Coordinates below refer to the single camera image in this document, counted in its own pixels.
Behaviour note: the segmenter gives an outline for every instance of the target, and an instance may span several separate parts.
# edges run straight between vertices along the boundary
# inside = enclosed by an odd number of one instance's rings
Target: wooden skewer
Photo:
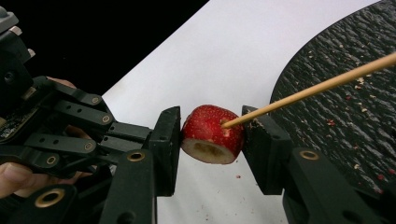
[[[250,113],[247,113],[244,116],[227,121],[221,125],[221,128],[231,128],[234,125],[244,123],[248,120],[257,118],[260,115],[269,113],[276,109],[279,109],[282,106],[290,105],[297,101],[303,100],[304,98],[307,98],[309,96],[313,96],[320,92],[327,91],[327,90],[332,89],[337,86],[341,86],[343,84],[348,83],[349,81],[353,81],[353,80],[357,79],[358,77],[363,77],[363,76],[371,74],[375,71],[378,71],[378,70],[381,70],[381,69],[384,69],[387,67],[391,67],[394,64],[396,64],[396,52],[391,53],[390,55],[385,56],[383,58],[372,61],[370,63],[367,63],[365,65],[362,65],[360,67],[357,67],[355,69],[352,69],[352,70],[350,70],[344,74],[341,74],[337,77],[333,77],[326,81],[320,82],[319,84],[317,84],[315,86],[312,86],[312,87],[305,89],[303,91],[294,93],[293,95],[290,95],[286,98],[283,98],[281,100],[273,102],[272,104],[269,104],[263,108],[257,109]]]

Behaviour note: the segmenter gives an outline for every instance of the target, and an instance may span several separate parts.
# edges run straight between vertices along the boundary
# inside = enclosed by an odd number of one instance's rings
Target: strawberry
[[[232,163],[244,144],[243,126],[223,129],[221,124],[236,118],[232,111],[215,105],[196,107],[183,124],[181,148],[199,161]]]

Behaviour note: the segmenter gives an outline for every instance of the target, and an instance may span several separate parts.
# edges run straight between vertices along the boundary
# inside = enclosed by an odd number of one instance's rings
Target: red fruit skin
[[[215,105],[200,105],[186,118],[183,124],[183,139],[205,140],[227,147],[236,159],[244,144],[242,125],[230,129],[221,128],[221,124],[238,116],[230,110]]]

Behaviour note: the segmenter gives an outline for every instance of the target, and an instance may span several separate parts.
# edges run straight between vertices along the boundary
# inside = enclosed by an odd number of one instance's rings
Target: bamboo skewer
[[[319,84],[317,84],[315,86],[312,86],[312,87],[305,89],[303,91],[294,93],[293,95],[290,95],[286,98],[283,98],[281,100],[273,102],[272,104],[269,104],[263,108],[257,109],[250,113],[247,113],[244,116],[227,121],[221,125],[221,128],[231,128],[234,125],[244,123],[248,120],[255,119],[258,116],[261,116],[263,114],[266,114],[266,113],[269,113],[276,109],[279,109],[282,106],[293,104],[293,103],[303,100],[304,98],[307,98],[309,96],[313,96],[315,94],[321,93],[323,91],[327,91],[334,87],[344,85],[344,84],[348,83],[349,81],[353,81],[353,80],[357,79],[358,77],[366,76],[366,75],[371,74],[375,71],[378,71],[378,70],[381,70],[381,69],[384,69],[387,67],[391,67],[395,64],[396,64],[396,52],[391,53],[390,55],[385,56],[383,58],[372,61],[370,63],[367,63],[365,65],[362,65],[360,67],[357,67],[355,69],[352,69],[352,70],[345,72],[337,77],[333,77],[326,81],[320,82]]]

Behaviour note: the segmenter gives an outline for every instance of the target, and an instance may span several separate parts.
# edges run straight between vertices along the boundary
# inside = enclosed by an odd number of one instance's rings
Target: black robotic linkage
[[[0,200],[5,223],[157,223],[158,196],[172,196],[181,141],[180,107],[164,110],[154,129],[115,120],[103,98],[45,77],[31,78],[33,55],[0,7],[0,162],[68,178],[27,199]],[[242,114],[256,108],[244,105]],[[67,135],[73,125],[91,139]],[[265,195],[283,194],[289,223],[396,223],[396,186],[380,196],[356,190],[319,151],[294,147],[270,116],[244,124],[243,153]]]

